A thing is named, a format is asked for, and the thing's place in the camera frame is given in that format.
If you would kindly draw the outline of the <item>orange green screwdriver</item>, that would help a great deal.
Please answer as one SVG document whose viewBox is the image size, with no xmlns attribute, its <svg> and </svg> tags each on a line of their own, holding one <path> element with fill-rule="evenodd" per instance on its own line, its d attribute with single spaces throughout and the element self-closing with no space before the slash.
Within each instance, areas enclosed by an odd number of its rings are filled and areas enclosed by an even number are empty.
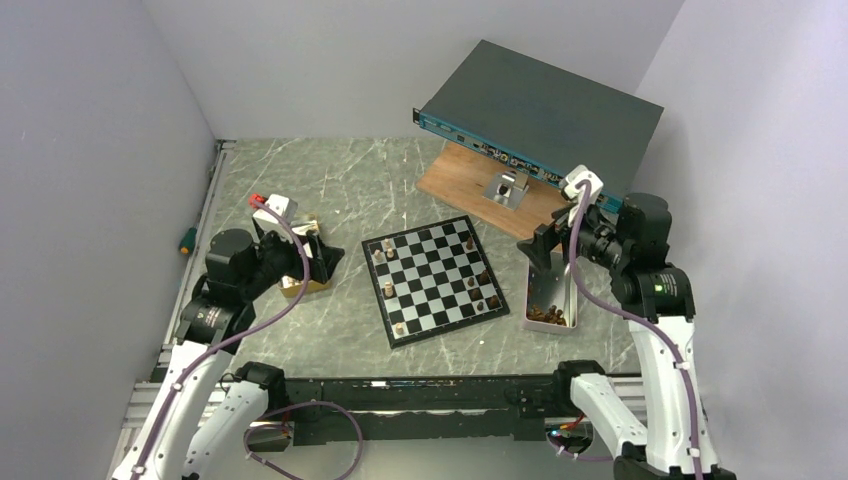
<svg viewBox="0 0 848 480">
<path fill-rule="evenodd" d="M 187 229 L 178 245 L 178 249 L 181 254 L 189 255 L 194 252 L 196 248 L 197 232 L 197 227 L 190 227 Z"/>
</svg>

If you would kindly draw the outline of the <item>white tray with dark pieces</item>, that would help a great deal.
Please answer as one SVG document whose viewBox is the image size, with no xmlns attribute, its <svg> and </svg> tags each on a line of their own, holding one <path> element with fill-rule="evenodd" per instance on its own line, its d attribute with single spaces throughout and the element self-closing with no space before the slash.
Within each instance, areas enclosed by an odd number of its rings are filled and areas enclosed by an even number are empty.
<svg viewBox="0 0 848 480">
<path fill-rule="evenodd" d="M 528 268 L 526 277 L 524 330 L 565 335 L 577 328 L 578 289 L 571 265 L 564 263 L 551 270 Z"/>
</svg>

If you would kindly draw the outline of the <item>black and white chessboard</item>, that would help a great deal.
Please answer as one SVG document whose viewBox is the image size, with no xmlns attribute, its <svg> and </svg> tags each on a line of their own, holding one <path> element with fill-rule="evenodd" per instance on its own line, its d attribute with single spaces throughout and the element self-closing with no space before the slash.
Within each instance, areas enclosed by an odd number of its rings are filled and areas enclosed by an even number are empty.
<svg viewBox="0 0 848 480">
<path fill-rule="evenodd" d="M 468 251 L 465 241 L 472 235 L 475 249 Z M 388 239 L 396 257 L 389 260 L 382 241 Z M 389 346 L 409 345 L 510 313 L 504 292 L 467 215 L 395 232 L 360 243 L 369 279 Z M 375 261 L 376 250 L 383 253 Z M 478 275 L 487 270 L 488 284 L 478 283 Z M 469 277 L 475 286 L 468 287 Z M 394 285 L 395 295 L 386 297 L 384 284 Z M 470 292 L 478 288 L 482 297 L 472 300 Z M 488 299 L 497 296 L 500 308 L 491 310 Z M 482 302 L 482 312 L 475 304 Z M 405 333 L 397 335 L 394 325 L 402 323 Z"/>
</svg>

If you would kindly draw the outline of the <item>dark grey network switch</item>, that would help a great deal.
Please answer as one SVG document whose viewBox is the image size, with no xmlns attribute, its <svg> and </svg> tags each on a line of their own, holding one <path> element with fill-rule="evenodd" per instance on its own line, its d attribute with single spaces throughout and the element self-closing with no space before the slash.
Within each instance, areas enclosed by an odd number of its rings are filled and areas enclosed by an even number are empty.
<svg viewBox="0 0 848 480">
<path fill-rule="evenodd" d="M 554 187 L 584 165 L 604 183 L 598 206 L 615 213 L 663 112 L 650 101 L 481 40 L 412 119 Z"/>
</svg>

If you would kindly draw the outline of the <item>wooden board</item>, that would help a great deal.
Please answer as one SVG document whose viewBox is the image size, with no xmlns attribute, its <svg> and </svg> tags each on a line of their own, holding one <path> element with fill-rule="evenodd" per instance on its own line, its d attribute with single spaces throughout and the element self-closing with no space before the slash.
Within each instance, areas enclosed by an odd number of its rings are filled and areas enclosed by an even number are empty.
<svg viewBox="0 0 848 480">
<path fill-rule="evenodd" d="M 526 239 L 538 225 L 550 223 L 551 214 L 565 207 L 566 201 L 556 187 L 534 178 L 527 180 L 528 190 L 514 210 L 486 198 L 486 188 L 506 171 L 495 160 L 449 143 L 419 178 L 416 188 L 517 240 Z"/>
</svg>

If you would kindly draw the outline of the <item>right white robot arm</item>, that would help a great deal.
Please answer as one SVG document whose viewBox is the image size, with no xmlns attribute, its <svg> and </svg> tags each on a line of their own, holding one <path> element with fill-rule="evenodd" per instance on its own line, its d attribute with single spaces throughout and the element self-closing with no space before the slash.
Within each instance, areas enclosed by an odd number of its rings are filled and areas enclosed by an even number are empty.
<svg viewBox="0 0 848 480">
<path fill-rule="evenodd" d="M 667 259 L 672 216 L 660 197 L 627 196 L 616 221 L 582 194 L 518 248 L 548 270 L 560 246 L 576 289 L 628 325 L 637 350 L 646 421 L 613 391 L 596 361 L 564 361 L 551 401 L 587 418 L 617 479 L 733 479 L 710 439 L 694 364 L 695 302 L 686 273 Z"/>
</svg>

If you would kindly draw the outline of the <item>silver metal stand bracket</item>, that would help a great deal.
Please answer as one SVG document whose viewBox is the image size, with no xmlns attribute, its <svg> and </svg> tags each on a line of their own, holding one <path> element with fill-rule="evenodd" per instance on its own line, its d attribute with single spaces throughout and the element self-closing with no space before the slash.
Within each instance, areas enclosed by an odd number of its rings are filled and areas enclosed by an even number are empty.
<svg viewBox="0 0 848 480">
<path fill-rule="evenodd" d="M 483 196 L 502 207 L 516 211 L 528 192 L 528 175 L 508 170 L 497 173 L 483 191 Z"/>
</svg>

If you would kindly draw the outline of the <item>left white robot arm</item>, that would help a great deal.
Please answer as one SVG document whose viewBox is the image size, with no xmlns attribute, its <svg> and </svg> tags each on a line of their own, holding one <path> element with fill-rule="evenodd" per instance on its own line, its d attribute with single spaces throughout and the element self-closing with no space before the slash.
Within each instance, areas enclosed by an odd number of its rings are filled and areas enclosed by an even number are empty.
<svg viewBox="0 0 848 480">
<path fill-rule="evenodd" d="M 279 417 L 289 403 L 282 369 L 248 362 L 223 402 L 202 417 L 241 340 L 255 331 L 255 300 L 284 277 L 328 281 L 344 257 L 309 231 L 286 239 L 273 230 L 216 234 L 206 271 L 179 316 L 162 385 L 115 479 L 206 479 L 225 444 L 258 417 Z"/>
</svg>

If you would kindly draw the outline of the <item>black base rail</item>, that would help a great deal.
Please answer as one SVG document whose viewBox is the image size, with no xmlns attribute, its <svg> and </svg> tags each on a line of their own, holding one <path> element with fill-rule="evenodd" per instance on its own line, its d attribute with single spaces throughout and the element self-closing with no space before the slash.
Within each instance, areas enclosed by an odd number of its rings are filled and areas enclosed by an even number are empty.
<svg viewBox="0 0 848 480">
<path fill-rule="evenodd" d="M 507 437 L 543 441 L 580 412 L 565 377 L 547 374 L 289 378 L 258 424 L 296 446 Z"/>
</svg>

